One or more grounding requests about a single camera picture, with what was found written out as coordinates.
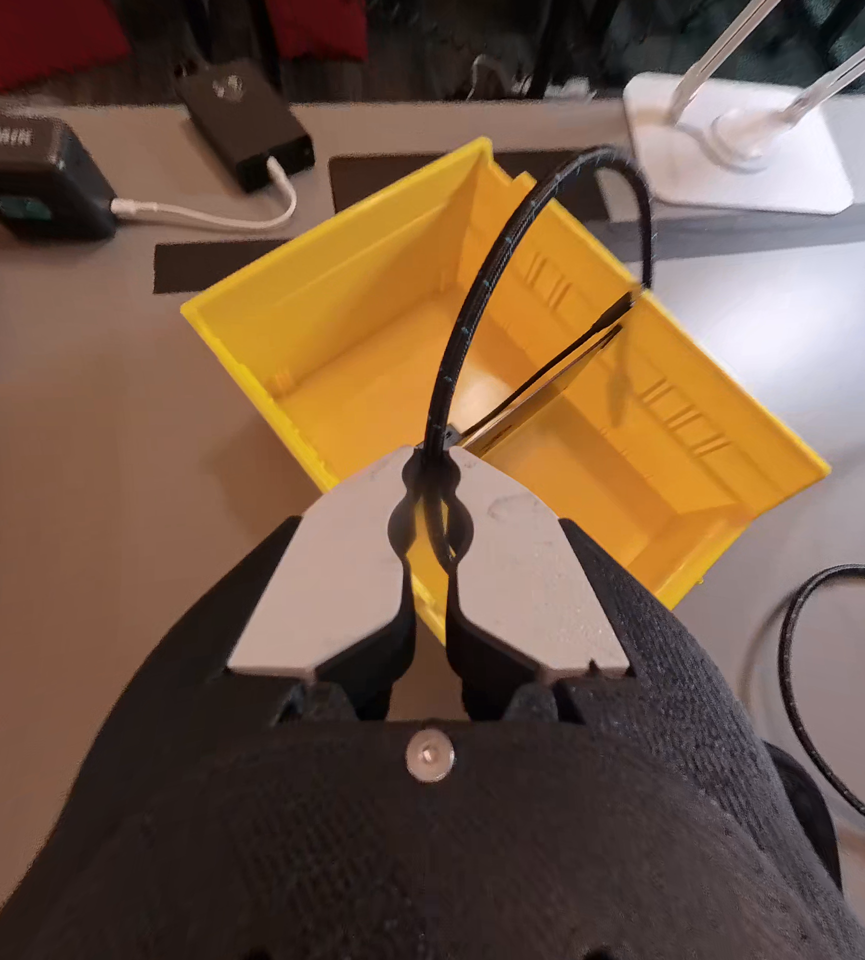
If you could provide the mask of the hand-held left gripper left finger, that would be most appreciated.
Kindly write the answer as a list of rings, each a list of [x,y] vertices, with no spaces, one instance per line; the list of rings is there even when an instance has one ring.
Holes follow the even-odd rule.
[[[231,672],[313,679],[391,625],[402,606],[404,564],[389,526],[414,453],[394,449],[304,512],[228,657]]]

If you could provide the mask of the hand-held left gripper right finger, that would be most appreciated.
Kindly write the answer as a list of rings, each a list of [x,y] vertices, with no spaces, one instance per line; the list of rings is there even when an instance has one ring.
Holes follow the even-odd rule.
[[[460,621],[540,677],[625,676],[629,658],[556,513],[473,453],[448,455],[471,522],[452,576]]]

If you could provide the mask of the black tape strip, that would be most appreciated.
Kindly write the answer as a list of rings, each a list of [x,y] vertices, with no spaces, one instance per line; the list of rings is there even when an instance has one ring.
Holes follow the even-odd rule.
[[[158,244],[153,254],[152,293],[202,292],[288,242],[287,238],[260,238]]]

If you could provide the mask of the black power bank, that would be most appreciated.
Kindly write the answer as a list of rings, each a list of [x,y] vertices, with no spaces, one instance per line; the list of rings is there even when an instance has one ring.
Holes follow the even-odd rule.
[[[195,130],[244,193],[271,184],[269,160],[289,177],[315,167],[310,134],[253,60],[200,66],[177,78],[175,89]]]

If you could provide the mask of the white desk stand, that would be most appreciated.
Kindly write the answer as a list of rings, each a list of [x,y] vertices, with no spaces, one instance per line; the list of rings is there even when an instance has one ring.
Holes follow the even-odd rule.
[[[626,84],[633,152],[661,203],[820,215],[853,205],[822,105],[865,75],[865,45],[802,90],[713,79],[777,5],[749,2],[684,75],[641,73]]]

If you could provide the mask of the red container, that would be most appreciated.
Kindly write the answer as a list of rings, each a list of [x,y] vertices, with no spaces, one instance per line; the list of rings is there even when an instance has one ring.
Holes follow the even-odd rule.
[[[367,60],[365,1],[264,1],[263,5],[283,59]]]
[[[120,62],[130,43],[105,1],[0,1],[0,91]]]

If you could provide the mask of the small black labelled device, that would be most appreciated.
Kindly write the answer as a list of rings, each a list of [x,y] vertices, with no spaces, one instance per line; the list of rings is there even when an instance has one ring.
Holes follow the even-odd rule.
[[[64,121],[0,116],[0,224],[15,237],[106,241],[118,230],[116,197]]]

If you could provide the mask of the yellow plastic bin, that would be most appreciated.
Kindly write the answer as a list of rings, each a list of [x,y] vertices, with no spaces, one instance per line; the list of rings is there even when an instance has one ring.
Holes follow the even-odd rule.
[[[187,301],[183,315],[321,492],[419,444],[449,334],[535,185],[484,137]],[[470,426],[632,294],[621,330],[484,454],[673,608],[751,522],[823,480],[822,457],[696,344],[554,200],[466,357]]]

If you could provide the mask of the black table mat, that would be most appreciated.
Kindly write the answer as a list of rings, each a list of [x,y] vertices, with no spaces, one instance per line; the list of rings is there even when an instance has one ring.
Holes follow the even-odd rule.
[[[523,173],[537,182],[579,151],[504,150],[494,154],[495,162],[512,179]],[[439,153],[341,155],[328,163],[334,213],[341,213],[368,196],[388,187],[421,167],[439,159]],[[584,170],[558,194],[559,203],[580,222],[607,223],[609,213],[597,174]]]

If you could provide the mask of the black bin divider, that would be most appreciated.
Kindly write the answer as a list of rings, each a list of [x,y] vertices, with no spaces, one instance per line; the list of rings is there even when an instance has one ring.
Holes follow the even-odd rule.
[[[504,438],[560,398],[593,359],[611,346],[623,331],[623,322],[634,303],[633,294],[621,296],[588,330],[452,444],[479,457],[497,447]]]

